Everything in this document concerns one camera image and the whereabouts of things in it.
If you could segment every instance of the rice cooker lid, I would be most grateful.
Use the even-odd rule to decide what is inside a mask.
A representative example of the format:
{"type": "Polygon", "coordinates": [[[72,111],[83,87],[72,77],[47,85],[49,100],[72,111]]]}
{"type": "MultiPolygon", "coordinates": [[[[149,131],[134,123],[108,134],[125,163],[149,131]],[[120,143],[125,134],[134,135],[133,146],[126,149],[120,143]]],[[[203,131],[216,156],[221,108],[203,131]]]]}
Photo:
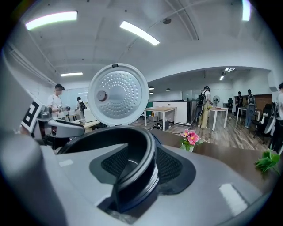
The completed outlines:
{"type": "Polygon", "coordinates": [[[128,125],[144,112],[149,88],[143,74],[128,64],[111,64],[93,77],[88,88],[92,114],[109,126],[128,125]]]}

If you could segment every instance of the pink flower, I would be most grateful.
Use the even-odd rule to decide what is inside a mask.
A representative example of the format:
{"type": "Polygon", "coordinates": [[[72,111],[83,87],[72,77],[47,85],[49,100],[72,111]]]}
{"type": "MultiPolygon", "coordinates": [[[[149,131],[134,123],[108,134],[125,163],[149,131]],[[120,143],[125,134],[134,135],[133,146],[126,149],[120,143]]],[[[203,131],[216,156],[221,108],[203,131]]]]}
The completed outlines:
{"type": "Polygon", "coordinates": [[[190,144],[195,145],[196,142],[199,141],[199,136],[195,133],[192,132],[188,137],[187,140],[190,144]]]}
{"type": "Polygon", "coordinates": [[[187,137],[189,135],[189,130],[185,129],[183,133],[181,133],[181,136],[187,137]]]}
{"type": "Polygon", "coordinates": [[[188,136],[195,136],[195,135],[196,135],[196,133],[195,133],[194,130],[190,130],[190,131],[189,131],[189,135],[188,135],[188,136]]]}

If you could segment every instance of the office chair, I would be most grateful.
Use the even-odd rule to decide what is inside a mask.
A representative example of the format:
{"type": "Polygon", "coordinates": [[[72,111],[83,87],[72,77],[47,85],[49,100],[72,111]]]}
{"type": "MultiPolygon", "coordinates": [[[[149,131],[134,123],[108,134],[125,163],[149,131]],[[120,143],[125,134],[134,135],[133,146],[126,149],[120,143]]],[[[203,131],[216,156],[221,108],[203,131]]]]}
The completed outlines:
{"type": "Polygon", "coordinates": [[[228,108],[228,110],[232,110],[233,109],[233,100],[232,100],[231,97],[228,100],[227,108],[228,108]]]}
{"type": "Polygon", "coordinates": [[[254,120],[252,119],[252,123],[255,124],[256,126],[256,129],[255,129],[255,133],[254,133],[254,136],[253,138],[256,137],[256,135],[261,135],[262,138],[263,138],[263,144],[266,144],[266,141],[264,140],[264,138],[266,136],[269,136],[269,134],[265,134],[264,133],[264,130],[268,124],[268,120],[271,116],[271,108],[272,108],[272,105],[271,104],[266,104],[264,109],[263,109],[263,112],[262,112],[262,115],[260,117],[260,121],[262,121],[263,117],[264,117],[264,114],[267,114],[267,116],[265,116],[265,119],[264,119],[264,123],[260,123],[260,121],[257,121],[257,120],[254,120]]]}

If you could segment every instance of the person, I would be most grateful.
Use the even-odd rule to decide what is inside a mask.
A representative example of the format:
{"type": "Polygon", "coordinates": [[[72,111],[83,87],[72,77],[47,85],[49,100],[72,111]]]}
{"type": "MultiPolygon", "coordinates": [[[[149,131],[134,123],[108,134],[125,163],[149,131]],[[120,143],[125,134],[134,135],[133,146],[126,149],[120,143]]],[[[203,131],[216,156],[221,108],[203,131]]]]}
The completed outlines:
{"type": "Polygon", "coordinates": [[[54,93],[50,95],[47,99],[47,105],[52,109],[52,116],[53,118],[64,118],[64,114],[61,113],[62,111],[62,99],[59,95],[62,94],[62,91],[65,88],[61,84],[57,84],[55,86],[54,93]]]}
{"type": "Polygon", "coordinates": [[[235,116],[237,116],[238,114],[238,107],[242,107],[243,106],[243,97],[241,96],[241,92],[238,92],[238,96],[236,97],[236,112],[235,112],[235,116]]]}
{"type": "Polygon", "coordinates": [[[207,128],[208,106],[211,104],[210,89],[208,86],[204,87],[202,94],[205,96],[206,103],[203,105],[203,113],[199,117],[199,127],[207,128]]]}
{"type": "Polygon", "coordinates": [[[81,100],[80,97],[77,97],[75,112],[79,113],[80,119],[83,119],[84,118],[84,112],[80,108],[81,105],[84,105],[84,102],[81,100]]]}
{"type": "Polygon", "coordinates": [[[275,119],[275,130],[273,132],[271,140],[272,146],[270,147],[270,149],[278,153],[283,141],[283,83],[279,85],[279,95],[277,97],[275,119]]]}
{"type": "Polygon", "coordinates": [[[250,127],[251,122],[252,122],[252,115],[251,115],[250,112],[249,112],[249,107],[250,107],[251,105],[255,105],[255,103],[251,103],[251,102],[250,102],[250,100],[249,100],[250,97],[253,97],[253,99],[254,99],[254,96],[253,96],[253,94],[252,94],[252,91],[249,89],[249,90],[248,90],[248,95],[247,95],[247,97],[246,97],[247,110],[246,110],[245,128],[247,128],[247,129],[250,127]]]}

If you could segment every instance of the wooden table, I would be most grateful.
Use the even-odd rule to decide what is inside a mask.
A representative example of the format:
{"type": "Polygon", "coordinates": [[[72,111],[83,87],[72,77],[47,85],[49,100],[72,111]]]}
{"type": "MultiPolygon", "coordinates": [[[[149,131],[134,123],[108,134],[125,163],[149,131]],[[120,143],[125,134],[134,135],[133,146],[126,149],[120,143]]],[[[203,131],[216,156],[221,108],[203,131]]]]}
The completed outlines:
{"type": "Polygon", "coordinates": [[[216,117],[217,117],[217,112],[219,111],[226,111],[226,116],[225,116],[225,121],[224,121],[224,126],[223,128],[226,127],[226,122],[227,122],[227,116],[228,116],[228,108],[208,108],[209,111],[214,111],[214,121],[213,121],[213,126],[212,126],[212,131],[215,130],[215,124],[216,124],[216,117]]]}
{"type": "Polygon", "coordinates": [[[145,126],[147,126],[146,123],[146,111],[156,111],[163,113],[163,124],[162,124],[162,130],[165,131],[165,113],[169,111],[175,111],[174,112],[174,124],[176,124],[176,114],[177,114],[177,108],[174,107],[151,107],[145,109],[145,126]]]}
{"type": "MultiPolygon", "coordinates": [[[[238,123],[239,110],[241,110],[241,116],[240,116],[240,121],[241,121],[241,120],[242,120],[243,111],[246,111],[247,108],[244,108],[244,107],[239,107],[239,108],[238,108],[236,123],[238,123]]],[[[256,112],[257,112],[257,120],[259,121],[259,120],[260,120],[260,111],[259,111],[259,110],[256,110],[256,112]]]]}
{"type": "MultiPolygon", "coordinates": [[[[157,129],[152,129],[150,132],[159,139],[161,144],[172,147],[180,147],[180,142],[183,139],[181,136],[157,129]]],[[[225,163],[243,178],[256,186],[263,194],[270,192],[279,178],[278,174],[273,170],[269,170],[265,175],[262,175],[260,171],[255,168],[254,162],[261,157],[261,151],[202,143],[195,146],[193,152],[215,158],[225,163]]],[[[279,162],[279,170],[283,169],[282,158],[283,157],[281,157],[279,162]]]]}

